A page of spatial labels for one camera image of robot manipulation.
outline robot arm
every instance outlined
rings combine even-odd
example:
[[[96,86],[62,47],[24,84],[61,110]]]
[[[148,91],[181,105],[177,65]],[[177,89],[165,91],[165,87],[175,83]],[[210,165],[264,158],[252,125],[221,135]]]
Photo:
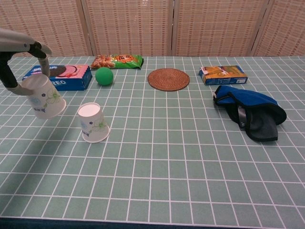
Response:
[[[31,95],[32,90],[21,87],[8,66],[8,61],[19,52],[28,52],[37,57],[42,74],[49,77],[50,66],[47,54],[52,54],[52,51],[48,46],[26,34],[0,28],[0,80],[9,91],[15,94]]]

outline green snack bag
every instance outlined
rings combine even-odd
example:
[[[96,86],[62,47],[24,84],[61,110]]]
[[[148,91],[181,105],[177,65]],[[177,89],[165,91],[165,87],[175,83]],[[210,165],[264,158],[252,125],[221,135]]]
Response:
[[[97,55],[91,68],[140,68],[143,64],[143,57],[140,55]]]

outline white paper cup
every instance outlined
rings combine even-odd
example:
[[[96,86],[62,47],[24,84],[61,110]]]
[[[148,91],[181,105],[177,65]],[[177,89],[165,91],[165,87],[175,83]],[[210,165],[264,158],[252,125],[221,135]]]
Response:
[[[82,137],[86,142],[96,143],[104,140],[110,133],[110,128],[104,119],[100,105],[86,103],[77,111],[81,120]]]
[[[34,94],[27,96],[37,118],[49,119],[59,115],[66,107],[66,101],[44,74],[34,74],[21,83]]]

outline round woven mat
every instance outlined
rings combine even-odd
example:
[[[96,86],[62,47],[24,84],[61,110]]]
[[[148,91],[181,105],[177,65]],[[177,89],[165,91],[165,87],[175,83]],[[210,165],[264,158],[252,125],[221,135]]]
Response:
[[[178,91],[185,88],[190,82],[190,77],[174,68],[161,68],[148,75],[150,86],[167,92]]]

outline small cardboard box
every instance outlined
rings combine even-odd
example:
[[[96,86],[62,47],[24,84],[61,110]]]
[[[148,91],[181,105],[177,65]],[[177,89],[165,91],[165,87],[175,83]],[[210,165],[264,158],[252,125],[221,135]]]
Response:
[[[241,84],[248,79],[238,65],[201,67],[199,74],[205,85]]]
[[[34,66],[22,80],[38,73],[41,73],[40,65]],[[87,89],[91,78],[88,65],[50,65],[50,81],[57,91],[83,91]]]

